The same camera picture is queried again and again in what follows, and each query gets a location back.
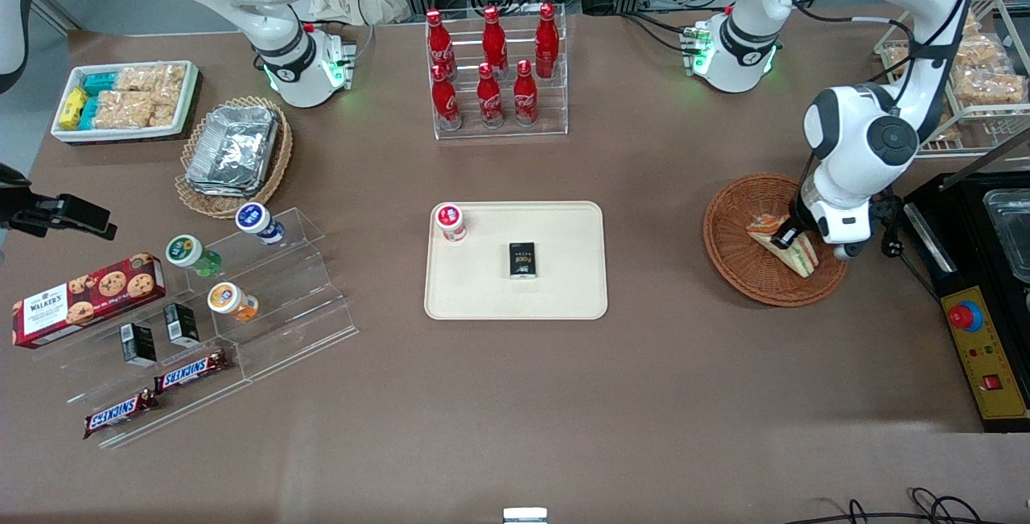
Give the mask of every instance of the acrylic bottle rack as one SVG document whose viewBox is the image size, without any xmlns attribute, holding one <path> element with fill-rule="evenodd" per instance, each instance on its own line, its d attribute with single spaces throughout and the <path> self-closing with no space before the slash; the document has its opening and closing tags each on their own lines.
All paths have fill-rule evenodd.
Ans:
<svg viewBox="0 0 1030 524">
<path fill-rule="evenodd" d="M 440 116 L 433 106 L 432 92 L 426 94 L 430 112 L 433 113 L 433 131 L 437 139 L 449 138 L 512 138 L 529 135 L 565 135 L 569 133 L 569 30 L 565 6 L 555 5 L 554 24 L 558 27 L 558 59 L 551 79 L 541 79 L 536 75 L 537 24 L 540 22 L 540 3 L 526 3 L 512 7 L 511 13 L 501 16 L 501 27 L 508 39 L 508 76 L 497 79 L 505 112 L 505 124 L 501 128 L 486 128 L 479 116 L 479 64 L 483 62 L 483 18 L 474 9 L 441 9 L 444 26 L 451 35 L 454 59 L 458 76 L 452 81 L 457 95 L 457 105 L 461 112 L 461 127 L 456 131 L 442 131 Z M 433 77 L 428 66 L 433 65 L 428 44 L 425 47 L 426 79 L 433 88 Z M 537 81 L 537 102 L 539 117 L 530 128 L 522 128 L 515 121 L 514 91 L 515 64 L 521 59 L 534 63 L 534 79 Z"/>
<path fill-rule="evenodd" d="M 68 421 L 81 425 L 85 415 L 125 401 L 144 387 L 153 389 L 154 377 L 225 349 L 229 369 L 169 389 L 158 396 L 158 408 L 91 436 L 101 448 L 117 448 L 357 334 L 343 293 L 333 286 L 315 248 L 323 234 L 298 209 L 276 219 L 285 230 L 279 245 L 262 245 L 242 232 L 213 242 L 207 248 L 221 256 L 221 271 L 208 279 L 162 260 L 165 298 L 37 349 L 37 361 L 56 363 L 64 373 L 67 403 L 75 410 Z M 213 314 L 207 290 L 221 281 L 235 282 L 258 298 L 258 316 L 240 323 Z M 173 303 L 196 315 L 201 345 L 184 348 L 169 342 L 163 311 Z M 151 329 L 154 365 L 124 362 L 123 323 Z M 202 415 L 195 417 L 203 421 Z"/>
</svg>

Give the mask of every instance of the red box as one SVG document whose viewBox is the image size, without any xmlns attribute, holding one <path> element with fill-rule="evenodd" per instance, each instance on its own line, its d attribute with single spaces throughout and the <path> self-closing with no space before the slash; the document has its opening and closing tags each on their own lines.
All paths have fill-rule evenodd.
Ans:
<svg viewBox="0 0 1030 524">
<path fill-rule="evenodd" d="M 161 260 L 139 253 L 15 303 L 11 343 L 36 349 L 162 296 Z"/>
</svg>

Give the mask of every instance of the coca-cola bottle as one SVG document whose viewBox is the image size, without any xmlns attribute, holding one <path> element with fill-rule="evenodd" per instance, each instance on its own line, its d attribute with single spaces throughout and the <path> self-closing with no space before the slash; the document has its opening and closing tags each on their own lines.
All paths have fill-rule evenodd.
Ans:
<svg viewBox="0 0 1030 524">
<path fill-rule="evenodd" d="M 528 59 L 523 59 L 516 66 L 518 79 L 515 79 L 515 120 L 522 128 L 537 124 L 537 81 L 533 79 L 533 66 Z"/>
<path fill-rule="evenodd" d="M 495 6 L 486 5 L 483 16 L 486 19 L 483 55 L 493 68 L 493 76 L 505 79 L 508 76 L 508 39 L 505 37 L 505 30 L 501 29 L 501 11 Z"/>
<path fill-rule="evenodd" d="M 457 109 L 454 86 L 447 80 L 447 69 L 434 65 L 430 71 L 433 74 L 433 106 L 440 116 L 438 125 L 442 131 L 456 131 L 461 127 L 461 113 Z"/>
<path fill-rule="evenodd" d="M 554 62 L 558 60 L 558 28 L 554 25 L 554 4 L 540 6 L 540 24 L 537 25 L 537 74 L 550 79 Z"/>
<path fill-rule="evenodd" d="M 457 63 L 454 61 L 454 46 L 450 40 L 450 33 L 444 27 L 440 11 L 431 8 L 425 11 L 425 21 L 430 24 L 430 34 L 426 39 L 430 43 L 430 56 L 434 65 L 442 65 L 447 70 L 447 78 L 454 80 L 457 78 Z"/>
<path fill-rule="evenodd" d="M 505 124 L 505 113 L 501 109 L 501 86 L 493 79 L 493 68 L 489 63 L 479 64 L 479 113 L 483 116 L 486 128 L 501 128 Z"/>
</svg>

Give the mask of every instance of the table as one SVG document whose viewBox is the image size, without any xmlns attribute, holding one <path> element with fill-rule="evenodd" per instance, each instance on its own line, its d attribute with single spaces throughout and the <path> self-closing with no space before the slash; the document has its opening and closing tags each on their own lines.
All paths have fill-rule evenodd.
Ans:
<svg viewBox="0 0 1030 524">
<path fill-rule="evenodd" d="M 688 23 L 699 13 L 676 15 Z M 736 293 L 700 220 L 750 172 L 800 172 L 800 119 L 825 86 L 867 75 L 874 24 L 791 19 L 757 89 L 721 95 L 616 18 L 573 19 L 571 132 L 515 145 L 435 142 L 421 26 L 377 31 L 354 89 L 287 109 L 295 153 L 272 199 L 297 205 L 362 330 L 220 405 L 114 452 L 80 442 L 59 371 L 0 349 L 0 520 L 779 522 L 905 488 L 1026 520 L 1026 435 L 978 433 L 937 304 L 868 249 L 801 310 Z M 73 33 L 72 63 L 191 59 L 200 112 L 273 98 L 238 34 Z M 180 142 L 45 140 L 31 178 L 112 209 L 117 239 L 11 235 L 0 303 L 172 235 L 233 224 L 188 211 Z M 947 166 L 919 161 L 901 190 Z M 584 199 L 605 212 L 610 308 L 598 321 L 437 322 L 422 311 L 427 213 L 441 201 Z"/>
</svg>

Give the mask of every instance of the black box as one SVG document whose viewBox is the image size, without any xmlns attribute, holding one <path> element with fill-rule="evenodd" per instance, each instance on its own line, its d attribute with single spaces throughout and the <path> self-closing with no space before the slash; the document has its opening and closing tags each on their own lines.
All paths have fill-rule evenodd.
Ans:
<svg viewBox="0 0 1030 524">
<path fill-rule="evenodd" d="M 197 318 L 192 308 L 177 303 L 165 308 L 165 325 L 168 326 L 168 341 L 181 347 L 196 347 L 200 344 L 197 333 Z"/>
<path fill-rule="evenodd" d="M 512 279 L 536 279 L 537 251 L 534 242 L 511 242 L 508 245 L 508 265 Z"/>
<path fill-rule="evenodd" d="M 146 326 L 137 323 L 122 325 L 122 355 L 126 363 L 144 368 L 158 362 L 158 351 L 153 348 L 153 334 Z"/>
</svg>

